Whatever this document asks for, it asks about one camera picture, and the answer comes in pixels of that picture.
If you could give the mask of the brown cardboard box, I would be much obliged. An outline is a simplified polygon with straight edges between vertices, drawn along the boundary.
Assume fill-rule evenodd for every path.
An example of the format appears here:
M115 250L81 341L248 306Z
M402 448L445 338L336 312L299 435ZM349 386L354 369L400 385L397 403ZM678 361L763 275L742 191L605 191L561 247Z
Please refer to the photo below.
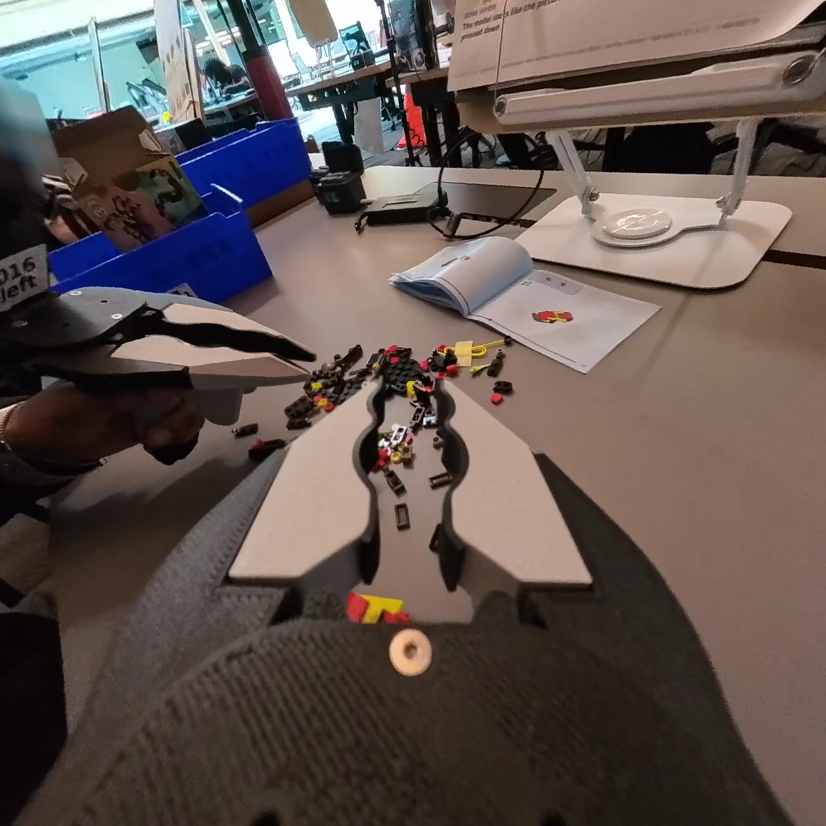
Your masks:
M53 143L63 177L79 197L169 155L150 124L133 107L59 129Z

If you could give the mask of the white folding stand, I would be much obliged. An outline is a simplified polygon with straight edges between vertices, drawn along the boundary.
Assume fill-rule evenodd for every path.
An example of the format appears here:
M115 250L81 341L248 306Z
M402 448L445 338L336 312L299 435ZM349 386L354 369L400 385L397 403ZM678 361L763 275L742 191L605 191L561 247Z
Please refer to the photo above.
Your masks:
M744 200L764 117L811 114L824 102L824 47L729 58L682 75L583 88L496 96L501 126L538 125L573 196L520 243L536 261L717 290L742 283L786 228L789 207ZM728 193L718 198L600 192L584 170L567 127L659 125L702 115L737 120Z

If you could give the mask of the black power adapter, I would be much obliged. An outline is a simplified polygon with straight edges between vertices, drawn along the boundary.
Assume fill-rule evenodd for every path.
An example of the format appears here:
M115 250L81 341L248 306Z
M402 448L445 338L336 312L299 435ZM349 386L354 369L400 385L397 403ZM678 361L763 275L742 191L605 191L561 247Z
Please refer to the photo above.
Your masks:
M408 194L378 197L369 201L358 216L357 233L368 226L428 223L449 204L448 195L437 183Z

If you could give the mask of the black red yellow lego assembly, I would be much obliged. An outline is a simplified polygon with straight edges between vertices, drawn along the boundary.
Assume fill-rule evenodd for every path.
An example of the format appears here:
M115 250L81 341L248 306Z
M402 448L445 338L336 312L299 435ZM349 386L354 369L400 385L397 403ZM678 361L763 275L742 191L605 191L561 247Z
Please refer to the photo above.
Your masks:
M404 611L404 601L378 595L350 592L346 600L346 615L359 625L408 625L410 616Z

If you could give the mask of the background workbench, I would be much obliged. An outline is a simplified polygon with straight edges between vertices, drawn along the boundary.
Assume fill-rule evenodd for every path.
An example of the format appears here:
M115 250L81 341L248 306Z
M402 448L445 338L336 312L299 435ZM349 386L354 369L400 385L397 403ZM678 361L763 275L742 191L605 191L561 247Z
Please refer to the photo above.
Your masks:
M420 109L422 126L416 133L425 139L424 147L410 149L418 163L439 166L449 148L444 140L459 134L459 113L447 88L447 67L420 69L392 75L390 63L384 62L360 68L339 76L306 83L287 92L303 111L332 110L340 139L359 147L366 157L378 158L387 152L380 110L383 103L396 101L397 111L406 114L405 93L409 92L413 106Z

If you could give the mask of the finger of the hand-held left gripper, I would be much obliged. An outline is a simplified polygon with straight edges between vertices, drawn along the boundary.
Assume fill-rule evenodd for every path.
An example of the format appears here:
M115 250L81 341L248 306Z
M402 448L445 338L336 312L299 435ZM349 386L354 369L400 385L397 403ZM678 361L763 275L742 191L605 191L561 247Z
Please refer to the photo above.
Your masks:
M257 322L214 306L173 302L143 311L139 330L145 337L166 336L200 348L228 348L243 354L270 354L297 362L315 362L304 345Z
M243 353L227 347L198 347L170 336L150 336L115 348L115 361L154 367L186 367L193 406L215 425L234 426L245 395L260 387L304 384L310 373L272 354Z

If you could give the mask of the printed paper sheet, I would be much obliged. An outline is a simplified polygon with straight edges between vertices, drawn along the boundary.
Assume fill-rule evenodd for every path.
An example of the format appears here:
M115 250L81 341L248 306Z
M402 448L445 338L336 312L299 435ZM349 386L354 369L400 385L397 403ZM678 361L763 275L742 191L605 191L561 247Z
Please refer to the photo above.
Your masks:
M458 2L449 89L717 55L785 35L815 1Z

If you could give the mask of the person's left hand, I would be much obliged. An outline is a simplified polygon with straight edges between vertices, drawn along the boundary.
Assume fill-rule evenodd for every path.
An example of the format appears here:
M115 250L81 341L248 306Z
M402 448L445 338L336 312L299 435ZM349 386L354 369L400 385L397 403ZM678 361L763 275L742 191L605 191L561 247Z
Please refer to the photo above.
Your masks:
M205 418L179 391L89 395L52 386L6 414L3 441L24 459L84 465L140 446L154 457L189 445Z

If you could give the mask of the black charger block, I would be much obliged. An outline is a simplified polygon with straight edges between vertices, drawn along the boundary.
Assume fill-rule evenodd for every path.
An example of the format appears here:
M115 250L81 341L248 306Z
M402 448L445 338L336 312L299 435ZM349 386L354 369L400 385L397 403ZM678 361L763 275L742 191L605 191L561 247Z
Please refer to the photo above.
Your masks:
M364 208L363 176L354 171L326 173L315 183L317 200L331 215L350 215Z

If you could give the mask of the pile of lego pieces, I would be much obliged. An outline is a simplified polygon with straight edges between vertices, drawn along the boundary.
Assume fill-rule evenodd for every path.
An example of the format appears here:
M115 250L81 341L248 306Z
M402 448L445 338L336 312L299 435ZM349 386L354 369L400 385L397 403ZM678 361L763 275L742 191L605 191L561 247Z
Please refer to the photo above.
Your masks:
M434 448L443 447L443 430L433 399L436 382L455 378L464 369L472 377L491 377L494 384L490 400L498 405L513 392L512 384L499 376L507 349L514 343L511 336L503 336L481 345L440 345L421 360L414 357L411 348L398 345L381 348L366 358L362 346L355 345L311 372L302 395L284 408L286 428L294 433L311 428L353 398L368 380L380 378L386 399L403 398L410 404L407 423L391 425L377 436L377 459L372 468L372 472L384 476L393 495L401 499L407 489L398 469L413 466L413 444L419 431L433 429Z

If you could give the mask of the orange traffic cone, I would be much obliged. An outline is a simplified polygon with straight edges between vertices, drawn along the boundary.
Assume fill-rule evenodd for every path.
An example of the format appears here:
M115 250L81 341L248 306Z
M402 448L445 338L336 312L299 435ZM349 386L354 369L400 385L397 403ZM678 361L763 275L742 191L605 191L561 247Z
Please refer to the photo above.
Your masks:
M412 94L408 88L405 89L403 103L412 148L414 150L425 150L427 149L425 123L422 118L421 110L414 104Z

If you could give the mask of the lego instruction booklet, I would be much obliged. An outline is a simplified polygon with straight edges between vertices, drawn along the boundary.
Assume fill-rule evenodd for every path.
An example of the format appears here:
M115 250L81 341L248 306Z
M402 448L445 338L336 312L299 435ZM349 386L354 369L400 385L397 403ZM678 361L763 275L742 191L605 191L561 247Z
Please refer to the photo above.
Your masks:
M588 373L660 309L538 270L521 244L495 236L446 247L391 275L389 284L579 373Z

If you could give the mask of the person's left forearm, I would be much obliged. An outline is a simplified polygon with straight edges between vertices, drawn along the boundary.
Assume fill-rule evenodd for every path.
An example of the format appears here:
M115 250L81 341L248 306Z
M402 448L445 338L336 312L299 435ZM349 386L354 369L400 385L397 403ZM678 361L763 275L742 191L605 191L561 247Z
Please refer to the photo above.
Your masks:
M66 464L39 459L27 459L16 453L6 439L5 428L15 404L2 408L1 417L1 525L18 515L36 521L48 521L39 503L69 482L102 467L103 460L81 464Z

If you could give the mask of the red column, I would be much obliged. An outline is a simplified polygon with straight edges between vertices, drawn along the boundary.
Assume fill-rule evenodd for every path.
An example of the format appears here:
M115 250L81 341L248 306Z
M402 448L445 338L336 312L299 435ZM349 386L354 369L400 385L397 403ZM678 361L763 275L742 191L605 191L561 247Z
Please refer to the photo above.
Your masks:
M253 13L252 2L227 1L226 5L239 30L240 55L263 115L267 120L293 119L293 110Z

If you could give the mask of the printed lego box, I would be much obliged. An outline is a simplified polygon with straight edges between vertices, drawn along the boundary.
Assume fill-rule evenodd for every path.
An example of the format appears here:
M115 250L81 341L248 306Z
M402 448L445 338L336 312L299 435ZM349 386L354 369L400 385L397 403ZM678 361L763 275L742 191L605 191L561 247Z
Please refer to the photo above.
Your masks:
M73 193L81 212L119 252L160 240L209 216L206 204L171 156Z

